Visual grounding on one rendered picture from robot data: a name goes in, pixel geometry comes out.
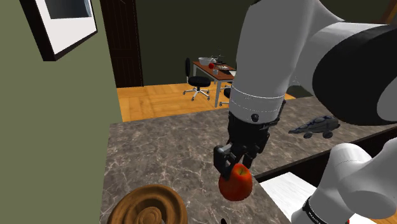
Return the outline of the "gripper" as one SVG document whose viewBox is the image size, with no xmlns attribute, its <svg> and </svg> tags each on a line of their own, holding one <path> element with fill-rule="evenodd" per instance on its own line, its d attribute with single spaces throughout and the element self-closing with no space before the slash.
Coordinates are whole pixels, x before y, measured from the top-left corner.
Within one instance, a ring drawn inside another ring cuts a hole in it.
<svg viewBox="0 0 397 224">
<path fill-rule="evenodd" d="M 258 147 L 257 152 L 247 152 L 244 154 L 242 164 L 248 169 L 251 168 L 257 153 L 262 153 L 267 144 L 270 137 L 269 128 L 276 126 L 279 122 L 285 103 L 286 100 L 283 100 L 277 118 L 268 123 L 246 123 L 238 119 L 233 113 L 228 112 L 229 139 L 227 143 L 229 144 L 215 146 L 213 149 L 213 164 L 222 178 L 228 181 L 233 167 L 238 162 L 237 157 L 232 152 L 232 143 L 242 144 L 247 147 L 254 145 Z"/>
</svg>

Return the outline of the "brown wooden bowl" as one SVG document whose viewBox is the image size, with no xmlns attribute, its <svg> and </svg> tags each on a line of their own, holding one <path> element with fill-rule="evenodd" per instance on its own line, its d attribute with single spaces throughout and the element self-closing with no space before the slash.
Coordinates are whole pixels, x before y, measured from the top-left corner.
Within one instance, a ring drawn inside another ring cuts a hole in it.
<svg viewBox="0 0 397 224">
<path fill-rule="evenodd" d="M 182 198 L 173 189 L 146 185 L 124 196 L 106 224 L 188 224 L 188 215 Z"/>
</svg>

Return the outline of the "black office chair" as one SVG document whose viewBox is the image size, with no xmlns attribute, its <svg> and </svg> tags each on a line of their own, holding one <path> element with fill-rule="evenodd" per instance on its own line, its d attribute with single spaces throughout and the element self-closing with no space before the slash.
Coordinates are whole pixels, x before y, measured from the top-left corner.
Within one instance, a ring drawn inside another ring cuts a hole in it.
<svg viewBox="0 0 397 224">
<path fill-rule="evenodd" d="M 225 85 L 224 87 L 221 87 L 221 88 L 220 88 L 220 90 L 223 90 L 224 96 L 225 96 L 226 98 L 228 98 L 228 99 L 230 98 L 231 89 L 232 89 L 232 83 L 231 83 L 231 82 L 229 82 L 228 85 Z M 222 106 L 222 105 L 224 105 L 224 104 L 229 104 L 229 102 L 220 102 L 220 103 L 219 103 L 219 106 Z"/>
<path fill-rule="evenodd" d="M 191 90 L 184 90 L 183 95 L 185 95 L 187 92 L 195 92 L 194 95 L 192 96 L 191 101 L 195 100 L 195 97 L 197 96 L 198 93 L 203 94 L 204 96 L 207 97 L 207 100 L 210 100 L 209 90 L 204 90 L 202 87 L 209 87 L 211 85 L 211 81 L 207 77 L 202 77 L 202 76 L 190 76 L 190 59 L 186 58 L 185 59 L 185 75 L 186 75 L 186 82 L 187 84 L 191 85 L 193 88 Z"/>
</svg>

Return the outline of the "grey toy car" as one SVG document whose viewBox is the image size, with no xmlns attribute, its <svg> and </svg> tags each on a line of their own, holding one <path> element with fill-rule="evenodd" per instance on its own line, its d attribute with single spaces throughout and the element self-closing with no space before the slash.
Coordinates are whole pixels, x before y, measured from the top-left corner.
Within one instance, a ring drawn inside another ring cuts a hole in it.
<svg viewBox="0 0 397 224">
<path fill-rule="evenodd" d="M 322 133 L 323 138 L 333 137 L 333 130 L 340 127 L 339 120 L 334 116 L 324 115 L 316 117 L 307 123 L 288 131 L 289 134 L 303 133 L 304 139 L 310 139 L 313 133 Z"/>
</svg>

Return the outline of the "black framed wall picture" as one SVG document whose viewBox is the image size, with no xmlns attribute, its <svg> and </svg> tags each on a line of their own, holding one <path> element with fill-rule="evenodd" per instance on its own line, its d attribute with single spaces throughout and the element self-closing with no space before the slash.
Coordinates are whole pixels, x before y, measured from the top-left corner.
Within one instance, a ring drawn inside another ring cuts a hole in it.
<svg viewBox="0 0 397 224">
<path fill-rule="evenodd" d="M 56 61 L 97 33 L 92 0 L 19 0 L 44 61 Z"/>
</svg>

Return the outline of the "dark wooden door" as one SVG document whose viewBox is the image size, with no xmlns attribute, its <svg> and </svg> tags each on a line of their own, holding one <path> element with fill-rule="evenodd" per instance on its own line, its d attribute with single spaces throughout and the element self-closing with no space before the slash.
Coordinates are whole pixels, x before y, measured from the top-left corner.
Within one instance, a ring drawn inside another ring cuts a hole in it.
<svg viewBox="0 0 397 224">
<path fill-rule="evenodd" d="M 118 88 L 143 86 L 136 0 L 100 0 Z"/>
</svg>

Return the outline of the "brown desk with white legs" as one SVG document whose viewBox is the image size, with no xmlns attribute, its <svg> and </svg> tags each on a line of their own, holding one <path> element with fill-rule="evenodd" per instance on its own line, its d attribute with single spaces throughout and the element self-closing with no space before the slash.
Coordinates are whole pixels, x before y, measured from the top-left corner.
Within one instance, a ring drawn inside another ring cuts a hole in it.
<svg viewBox="0 0 397 224">
<path fill-rule="evenodd" d="M 223 90 L 222 83 L 232 82 L 234 79 L 233 71 L 235 68 L 229 66 L 223 62 L 223 55 L 218 53 L 212 55 L 208 59 L 194 59 L 193 64 L 193 76 L 197 75 L 197 71 L 202 71 L 206 76 L 209 77 L 211 82 L 215 82 L 216 93 L 214 97 L 214 107 L 217 108 L 220 104 L 219 95 Z"/>
</svg>

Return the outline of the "red apple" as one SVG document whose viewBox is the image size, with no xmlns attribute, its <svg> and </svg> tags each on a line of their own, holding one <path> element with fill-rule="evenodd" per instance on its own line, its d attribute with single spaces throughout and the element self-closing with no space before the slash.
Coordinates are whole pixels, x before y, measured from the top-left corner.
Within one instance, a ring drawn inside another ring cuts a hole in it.
<svg viewBox="0 0 397 224">
<path fill-rule="evenodd" d="M 241 201 L 249 197 L 253 189 L 253 178 L 243 164 L 235 164 L 228 180 L 220 176 L 218 188 L 222 196 L 229 201 Z"/>
</svg>

